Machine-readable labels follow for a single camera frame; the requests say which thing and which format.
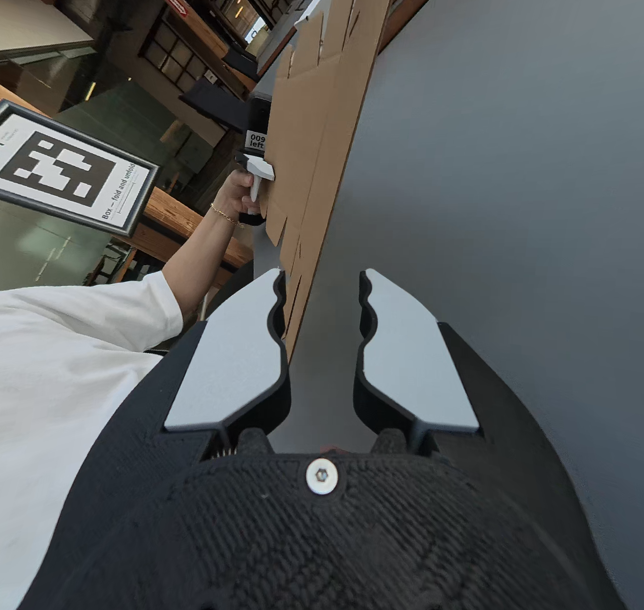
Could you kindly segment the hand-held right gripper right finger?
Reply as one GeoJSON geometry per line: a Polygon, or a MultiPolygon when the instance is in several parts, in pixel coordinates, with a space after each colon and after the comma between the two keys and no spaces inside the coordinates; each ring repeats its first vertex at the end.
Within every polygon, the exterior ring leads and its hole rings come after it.
{"type": "Polygon", "coordinates": [[[439,321],[413,295],[373,268],[359,274],[353,406],[373,433],[402,433],[409,452],[437,450],[433,435],[479,434],[439,321]]]}

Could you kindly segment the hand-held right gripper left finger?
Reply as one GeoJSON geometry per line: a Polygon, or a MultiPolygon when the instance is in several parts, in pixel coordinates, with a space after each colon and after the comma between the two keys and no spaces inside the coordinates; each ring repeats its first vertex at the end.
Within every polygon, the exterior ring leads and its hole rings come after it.
{"type": "Polygon", "coordinates": [[[208,317],[173,405],[168,432],[215,430],[237,439],[249,428],[265,434],[291,406],[283,306],[285,272],[272,268],[208,317]]]}

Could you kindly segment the brown cardboard box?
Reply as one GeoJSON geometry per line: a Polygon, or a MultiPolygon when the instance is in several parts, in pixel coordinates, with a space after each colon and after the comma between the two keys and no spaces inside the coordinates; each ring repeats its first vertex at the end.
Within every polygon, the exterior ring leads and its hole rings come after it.
{"type": "Polygon", "coordinates": [[[288,275],[286,356],[294,353],[321,249],[392,0],[313,0],[281,52],[260,192],[265,229],[288,275]]]}

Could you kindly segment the person's left forearm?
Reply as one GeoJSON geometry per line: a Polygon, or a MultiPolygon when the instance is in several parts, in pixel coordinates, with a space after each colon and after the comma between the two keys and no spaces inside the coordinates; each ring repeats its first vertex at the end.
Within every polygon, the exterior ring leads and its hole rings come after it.
{"type": "Polygon", "coordinates": [[[165,264],[162,275],[185,318],[214,283],[236,224],[210,208],[189,239],[165,264]]]}

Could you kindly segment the person's left hand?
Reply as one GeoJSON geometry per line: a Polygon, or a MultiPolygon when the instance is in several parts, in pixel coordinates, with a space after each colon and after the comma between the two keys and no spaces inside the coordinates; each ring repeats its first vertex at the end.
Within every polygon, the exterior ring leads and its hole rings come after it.
{"type": "Polygon", "coordinates": [[[234,224],[240,223],[239,216],[247,213],[254,177],[245,170],[233,170],[220,187],[211,209],[234,224]]]}

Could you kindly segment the black chair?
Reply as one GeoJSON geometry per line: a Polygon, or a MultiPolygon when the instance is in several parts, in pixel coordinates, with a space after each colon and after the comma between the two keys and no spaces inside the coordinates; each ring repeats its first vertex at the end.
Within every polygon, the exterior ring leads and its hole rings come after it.
{"type": "Polygon", "coordinates": [[[260,80],[256,58],[248,51],[241,49],[237,43],[231,43],[227,53],[221,59],[229,68],[240,72],[252,80],[253,83],[257,83],[260,80]]]}
{"type": "Polygon", "coordinates": [[[244,133],[248,127],[249,107],[244,100],[237,98],[225,88],[210,83],[202,77],[185,93],[179,96],[184,104],[198,114],[215,123],[244,133]]]}

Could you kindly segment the wooden bench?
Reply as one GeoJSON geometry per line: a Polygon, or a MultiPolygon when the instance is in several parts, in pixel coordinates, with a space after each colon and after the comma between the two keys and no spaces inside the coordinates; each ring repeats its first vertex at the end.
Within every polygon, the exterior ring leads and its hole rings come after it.
{"type": "MultiPolygon", "coordinates": [[[[201,220],[202,217],[197,212],[155,187],[133,236],[116,238],[159,262],[167,262],[192,235],[201,220]]],[[[252,259],[251,248],[233,238],[223,256],[213,287],[220,289],[239,268],[252,259]]]]}

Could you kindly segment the black grid window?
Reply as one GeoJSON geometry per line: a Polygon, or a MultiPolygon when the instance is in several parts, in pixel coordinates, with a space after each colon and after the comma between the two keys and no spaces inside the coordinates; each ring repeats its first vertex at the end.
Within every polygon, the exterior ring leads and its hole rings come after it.
{"type": "Polygon", "coordinates": [[[168,11],[161,11],[157,15],[141,44],[139,58],[153,67],[180,93],[190,91],[201,79],[218,86],[219,78],[181,38],[171,24],[173,19],[168,11]]]}

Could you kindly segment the wooden beam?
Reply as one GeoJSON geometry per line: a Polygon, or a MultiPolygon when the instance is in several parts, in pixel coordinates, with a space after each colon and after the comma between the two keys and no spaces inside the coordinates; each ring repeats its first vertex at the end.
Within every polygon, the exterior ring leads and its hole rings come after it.
{"type": "Polygon", "coordinates": [[[229,68],[222,61],[221,57],[227,53],[229,45],[211,30],[186,0],[181,0],[181,2],[189,12],[186,18],[182,18],[167,3],[166,5],[171,13],[179,19],[181,25],[188,28],[188,42],[192,44],[195,51],[198,51],[197,47],[202,47],[201,56],[204,61],[213,69],[215,75],[232,94],[241,100],[247,99],[249,93],[255,88],[256,83],[253,83],[252,80],[240,72],[229,68]]]}

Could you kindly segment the person's white t-shirt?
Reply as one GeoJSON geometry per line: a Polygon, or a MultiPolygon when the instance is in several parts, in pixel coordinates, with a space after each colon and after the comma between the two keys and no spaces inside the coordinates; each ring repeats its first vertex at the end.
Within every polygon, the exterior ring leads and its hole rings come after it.
{"type": "Polygon", "coordinates": [[[1,608],[16,609],[92,445],[181,332],[162,273],[1,292],[1,608]]]}

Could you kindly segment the black framed tag sign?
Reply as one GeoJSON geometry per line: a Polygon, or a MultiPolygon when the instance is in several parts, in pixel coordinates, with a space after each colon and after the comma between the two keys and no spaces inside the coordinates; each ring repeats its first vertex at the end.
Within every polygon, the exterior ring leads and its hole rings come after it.
{"type": "Polygon", "coordinates": [[[133,236],[158,166],[10,100],[1,101],[1,200],[133,236]]]}

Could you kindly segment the white board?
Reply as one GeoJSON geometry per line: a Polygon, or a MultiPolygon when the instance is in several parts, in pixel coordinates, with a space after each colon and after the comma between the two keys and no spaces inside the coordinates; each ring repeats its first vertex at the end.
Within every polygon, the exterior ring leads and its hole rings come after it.
{"type": "Polygon", "coordinates": [[[41,0],[1,0],[1,61],[89,48],[93,38],[41,0]]]}

